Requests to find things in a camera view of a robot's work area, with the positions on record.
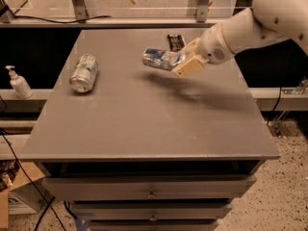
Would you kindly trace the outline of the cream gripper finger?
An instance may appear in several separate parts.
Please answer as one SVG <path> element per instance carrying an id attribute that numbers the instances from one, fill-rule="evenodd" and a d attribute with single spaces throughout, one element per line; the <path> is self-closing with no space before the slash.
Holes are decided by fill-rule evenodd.
<path id="1" fill-rule="evenodd" d="M 193 56 L 176 66 L 171 72 L 178 78 L 184 78 L 200 73 L 204 70 L 205 64 L 204 59 Z"/>
<path id="2" fill-rule="evenodd" d="M 180 50 L 180 53 L 189 56 L 197 53 L 197 45 L 199 43 L 199 38 L 195 38 L 190 43 L 188 43 L 184 48 Z"/>

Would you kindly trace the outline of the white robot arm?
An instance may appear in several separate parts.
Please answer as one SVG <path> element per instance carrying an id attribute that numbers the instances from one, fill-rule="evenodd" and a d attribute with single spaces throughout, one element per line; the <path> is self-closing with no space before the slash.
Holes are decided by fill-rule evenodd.
<path id="1" fill-rule="evenodd" d="M 250 48 L 290 39 L 308 54 L 308 0 L 252 0 L 252 6 L 207 29 L 181 50 L 172 73 L 187 77 Z"/>

